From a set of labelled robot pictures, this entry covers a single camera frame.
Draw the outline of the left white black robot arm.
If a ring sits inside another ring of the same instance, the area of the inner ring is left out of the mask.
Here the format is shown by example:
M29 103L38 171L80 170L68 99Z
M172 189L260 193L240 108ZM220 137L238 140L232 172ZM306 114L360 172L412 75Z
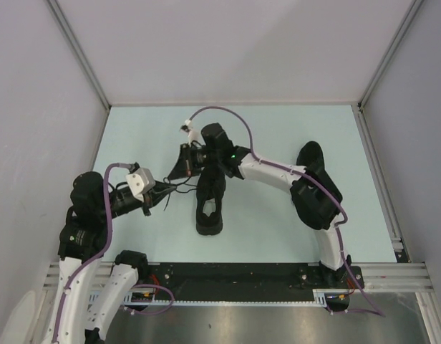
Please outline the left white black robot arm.
M116 256L112 272L94 300L89 301L94 278L112 243L112 220L136 209L146 215L150 208L176 190L176 185L155 181L146 168L130 169L125 187L111 187L107 176L90 171L75 178L59 235L59 279L54 307L44 343L103 343L119 309L131 289L158 290L174 303L174 294L156 283L147 284L150 267L141 252L124 250Z

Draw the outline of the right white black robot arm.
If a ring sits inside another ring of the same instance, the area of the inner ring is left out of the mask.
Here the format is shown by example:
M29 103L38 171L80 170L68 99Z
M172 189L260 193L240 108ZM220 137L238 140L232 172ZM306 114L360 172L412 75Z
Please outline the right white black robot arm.
M251 147L234 145L218 123L206 125L197 133L191 120L186 120L181 131L187 134L188 142L180 145L168 179L199 176L215 166L229 178L264 183L288 193L300 220L314 230L323 282L339 287L347 280L350 258L339 233L347 214L341 206L343 196L326 172L322 158L299 166L268 161Z

